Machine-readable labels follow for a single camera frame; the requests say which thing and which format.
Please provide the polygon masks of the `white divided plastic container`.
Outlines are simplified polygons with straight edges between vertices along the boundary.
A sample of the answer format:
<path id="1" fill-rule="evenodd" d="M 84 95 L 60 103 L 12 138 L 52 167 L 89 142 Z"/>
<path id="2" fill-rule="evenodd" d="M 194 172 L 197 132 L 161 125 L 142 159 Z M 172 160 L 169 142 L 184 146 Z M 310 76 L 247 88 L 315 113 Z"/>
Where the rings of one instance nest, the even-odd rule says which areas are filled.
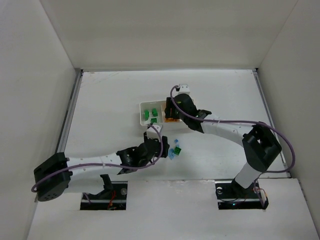
<path id="1" fill-rule="evenodd" d="M 158 123 L 156 125 L 162 125 L 165 131 L 174 131 L 174 130 L 182 130 L 187 129 L 187 125 L 183 123 L 182 120 L 180 122 L 165 122 L 165 113 L 164 109 L 166 107 L 166 100 L 157 100 L 157 101 L 146 101 L 141 102 L 139 104 L 139 111 L 140 111 L 140 125 L 147 126 L 151 121 L 151 118 L 157 118 Z M 156 108 L 158 111 L 158 116 L 154 117 L 152 115 L 152 109 Z M 144 110 L 149 110 L 149 119 L 145 121 L 144 119 Z"/>

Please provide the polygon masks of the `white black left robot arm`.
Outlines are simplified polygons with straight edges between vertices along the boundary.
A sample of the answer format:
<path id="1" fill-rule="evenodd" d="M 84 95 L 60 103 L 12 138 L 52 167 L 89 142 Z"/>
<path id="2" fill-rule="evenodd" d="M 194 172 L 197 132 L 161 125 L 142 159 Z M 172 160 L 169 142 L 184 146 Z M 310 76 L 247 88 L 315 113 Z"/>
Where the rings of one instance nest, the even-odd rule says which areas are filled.
<path id="1" fill-rule="evenodd" d="M 51 201 L 67 192 L 99 195 L 109 190 L 109 176 L 150 168 L 168 156 L 169 148 L 166 136 L 145 132 L 139 146 L 107 155 L 77 158 L 56 152 L 34 169 L 31 191 L 37 194 L 39 202 Z"/>

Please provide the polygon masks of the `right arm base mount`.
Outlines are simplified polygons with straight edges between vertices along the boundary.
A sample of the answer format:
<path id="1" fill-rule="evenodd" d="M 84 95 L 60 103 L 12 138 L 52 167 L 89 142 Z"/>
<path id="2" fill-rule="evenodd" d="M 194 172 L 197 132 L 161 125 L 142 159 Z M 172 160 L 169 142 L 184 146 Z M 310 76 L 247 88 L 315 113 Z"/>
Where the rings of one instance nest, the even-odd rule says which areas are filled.
<path id="1" fill-rule="evenodd" d="M 266 210 L 269 199 L 256 180 L 244 189 L 233 180 L 215 182 L 215 194 L 219 210 Z"/>

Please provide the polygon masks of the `light blue lego plate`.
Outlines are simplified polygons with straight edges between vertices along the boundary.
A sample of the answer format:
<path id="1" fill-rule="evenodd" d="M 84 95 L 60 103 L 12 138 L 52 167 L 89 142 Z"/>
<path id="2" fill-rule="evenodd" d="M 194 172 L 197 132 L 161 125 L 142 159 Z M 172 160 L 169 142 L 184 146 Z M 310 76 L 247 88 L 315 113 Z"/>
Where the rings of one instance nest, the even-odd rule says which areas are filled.
<path id="1" fill-rule="evenodd" d="M 175 153 L 174 153 L 174 149 L 173 148 L 170 148 L 169 150 L 168 150 L 168 157 L 169 157 L 169 159 L 170 160 L 173 160 L 174 158 L 175 158 Z"/>

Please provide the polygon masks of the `aluminium rail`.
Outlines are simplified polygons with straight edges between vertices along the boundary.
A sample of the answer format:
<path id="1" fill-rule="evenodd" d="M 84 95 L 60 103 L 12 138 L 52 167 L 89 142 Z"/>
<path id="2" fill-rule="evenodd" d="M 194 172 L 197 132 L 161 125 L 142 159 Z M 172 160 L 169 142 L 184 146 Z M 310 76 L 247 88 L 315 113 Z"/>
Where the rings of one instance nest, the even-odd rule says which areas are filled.
<path id="1" fill-rule="evenodd" d="M 266 100 L 266 97 L 265 97 L 265 94 L 263 92 L 262 85 L 261 85 L 261 82 L 260 82 L 260 79 L 259 79 L 258 69 L 254 68 L 252 70 L 252 73 L 253 73 L 253 76 L 255 78 L 255 82 L 256 82 L 257 88 L 259 90 L 259 93 L 260 93 L 260 96 L 261 96 L 261 99 L 262 99 L 262 102 L 263 102 L 263 105 L 264 105 L 264 109 L 265 109 L 266 114 L 267 114 L 269 125 L 271 127 L 274 127 L 274 122 L 273 122 L 273 119 L 272 119 L 272 116 L 271 116 L 271 112 L 270 112 L 270 109 L 269 109 L 269 106 L 268 106 L 268 103 L 267 103 L 267 100 Z M 283 151 L 280 152 L 279 156 L 281 158 L 281 161 L 283 163 L 284 168 L 287 168 L 288 165 L 287 165 L 286 158 L 283 155 Z"/>
<path id="2" fill-rule="evenodd" d="M 64 115 L 62 127 L 60 130 L 60 134 L 58 137 L 57 145 L 54 151 L 54 155 L 57 153 L 64 152 L 66 149 L 70 129 L 71 129 L 71 124 L 74 116 L 74 112 L 76 109 L 76 104 L 80 92 L 80 87 L 82 83 L 82 78 L 84 74 L 84 70 L 81 68 L 75 68 L 75 80 L 72 86 L 71 94 L 69 97 L 68 105 L 66 108 L 66 112 Z"/>

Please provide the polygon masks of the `green lego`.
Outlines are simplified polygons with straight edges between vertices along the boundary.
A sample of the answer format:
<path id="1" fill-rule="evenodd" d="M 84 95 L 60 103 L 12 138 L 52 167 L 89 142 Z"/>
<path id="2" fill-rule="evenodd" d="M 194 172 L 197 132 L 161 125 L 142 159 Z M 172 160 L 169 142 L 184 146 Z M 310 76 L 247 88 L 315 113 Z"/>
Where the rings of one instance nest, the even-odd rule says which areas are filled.
<path id="1" fill-rule="evenodd" d="M 152 116 L 153 116 L 153 117 L 157 117 L 157 116 L 158 116 L 158 111 L 157 111 L 156 108 L 153 108 L 153 109 L 151 110 L 151 113 L 152 113 Z"/>

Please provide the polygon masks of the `right aluminium rail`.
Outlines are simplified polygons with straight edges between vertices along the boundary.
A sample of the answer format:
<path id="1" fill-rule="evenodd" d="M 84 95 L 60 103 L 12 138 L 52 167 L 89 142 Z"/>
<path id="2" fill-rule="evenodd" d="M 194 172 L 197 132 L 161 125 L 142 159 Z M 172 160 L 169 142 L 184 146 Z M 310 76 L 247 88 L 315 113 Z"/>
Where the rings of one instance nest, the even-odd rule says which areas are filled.
<path id="1" fill-rule="evenodd" d="M 265 94 L 263 92 L 262 85 L 261 85 L 261 82 L 260 82 L 260 79 L 259 79 L 258 69 L 254 68 L 252 70 L 252 73 L 253 73 L 253 76 L 255 78 L 255 82 L 256 82 L 257 88 L 259 90 L 259 93 L 260 93 L 260 96 L 261 96 L 261 99 L 262 99 L 262 102 L 263 102 L 263 105 L 264 105 L 264 109 L 265 109 L 266 114 L 267 114 L 269 125 L 271 127 L 274 127 L 274 122 L 273 122 L 273 119 L 272 119 L 272 116 L 271 116 L 271 112 L 270 112 L 270 109 L 269 109 L 269 106 L 268 106 L 268 103 L 267 103 L 267 100 L 266 100 L 266 97 L 265 97 Z M 287 165 L 286 158 L 283 155 L 283 151 L 280 152 L 279 156 L 281 158 L 281 161 L 283 163 L 284 168 L 287 168 L 288 165 Z"/>

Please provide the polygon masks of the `green square lego brick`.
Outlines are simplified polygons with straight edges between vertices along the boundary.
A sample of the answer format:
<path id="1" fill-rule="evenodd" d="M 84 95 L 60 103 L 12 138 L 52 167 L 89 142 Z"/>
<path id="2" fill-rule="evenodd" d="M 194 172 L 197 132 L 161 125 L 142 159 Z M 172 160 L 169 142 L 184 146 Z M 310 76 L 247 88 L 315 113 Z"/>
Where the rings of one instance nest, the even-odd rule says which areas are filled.
<path id="1" fill-rule="evenodd" d="M 151 119 L 150 119 L 150 123 L 151 123 L 151 124 L 157 124 L 157 123 L 158 123 L 158 119 L 157 119 L 156 117 L 151 118 Z"/>

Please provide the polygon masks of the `left aluminium rail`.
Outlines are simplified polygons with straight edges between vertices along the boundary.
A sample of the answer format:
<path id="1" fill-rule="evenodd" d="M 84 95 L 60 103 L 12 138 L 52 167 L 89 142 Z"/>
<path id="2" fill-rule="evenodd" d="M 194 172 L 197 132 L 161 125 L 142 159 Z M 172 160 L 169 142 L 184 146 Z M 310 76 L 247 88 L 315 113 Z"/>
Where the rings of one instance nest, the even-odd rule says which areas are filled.
<path id="1" fill-rule="evenodd" d="M 57 153 L 64 152 L 66 149 L 70 129 L 71 129 L 71 124 L 74 116 L 74 112 L 76 109 L 76 104 L 80 92 L 80 87 L 82 83 L 82 78 L 84 74 L 84 70 L 81 68 L 75 68 L 75 80 L 72 86 L 71 94 L 69 97 L 68 105 L 66 108 L 66 112 L 64 115 L 62 127 L 60 130 L 60 134 L 58 137 L 57 145 L 54 151 L 54 155 Z"/>

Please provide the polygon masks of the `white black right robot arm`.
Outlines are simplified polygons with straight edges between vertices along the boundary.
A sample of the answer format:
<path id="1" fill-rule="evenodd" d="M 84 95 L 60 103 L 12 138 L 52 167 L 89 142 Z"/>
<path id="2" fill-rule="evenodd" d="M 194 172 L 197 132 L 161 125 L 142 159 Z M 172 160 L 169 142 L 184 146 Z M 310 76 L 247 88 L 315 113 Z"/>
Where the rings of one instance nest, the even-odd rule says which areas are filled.
<path id="1" fill-rule="evenodd" d="M 193 131 L 211 134 L 234 142 L 244 149 L 246 163 L 232 180 L 235 191 L 244 191 L 265 173 L 282 151 L 282 147 L 270 129 L 261 124 L 243 125 L 222 123 L 219 117 L 212 122 L 205 120 L 210 111 L 197 109 L 186 93 L 166 98 L 165 117 L 179 119 Z"/>

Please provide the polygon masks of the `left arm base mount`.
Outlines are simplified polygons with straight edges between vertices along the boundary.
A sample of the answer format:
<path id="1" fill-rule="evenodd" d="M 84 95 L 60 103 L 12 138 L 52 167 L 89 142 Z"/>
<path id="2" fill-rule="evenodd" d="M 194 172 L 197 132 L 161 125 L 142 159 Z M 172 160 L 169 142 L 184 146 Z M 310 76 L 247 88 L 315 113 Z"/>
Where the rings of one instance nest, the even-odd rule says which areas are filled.
<path id="1" fill-rule="evenodd" d="M 111 181 L 108 174 L 100 175 L 102 190 L 97 194 L 83 193 L 81 211 L 124 211 L 127 208 L 127 181 Z"/>

